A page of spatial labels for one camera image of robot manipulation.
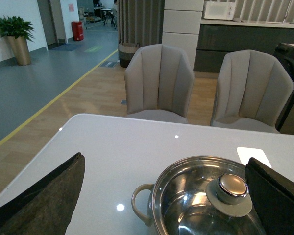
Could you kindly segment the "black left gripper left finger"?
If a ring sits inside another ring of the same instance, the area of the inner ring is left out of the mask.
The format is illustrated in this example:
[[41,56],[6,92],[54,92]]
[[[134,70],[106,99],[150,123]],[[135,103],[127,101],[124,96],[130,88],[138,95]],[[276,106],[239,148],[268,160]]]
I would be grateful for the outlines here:
[[71,222],[85,174],[81,153],[0,207],[0,235],[63,235]]

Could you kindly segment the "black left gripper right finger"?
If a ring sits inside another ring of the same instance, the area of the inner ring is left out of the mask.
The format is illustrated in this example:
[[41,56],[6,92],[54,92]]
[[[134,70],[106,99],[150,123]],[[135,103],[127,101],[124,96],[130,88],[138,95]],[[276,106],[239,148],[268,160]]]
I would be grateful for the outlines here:
[[254,208],[268,235],[294,235],[294,182],[255,158],[245,166]]

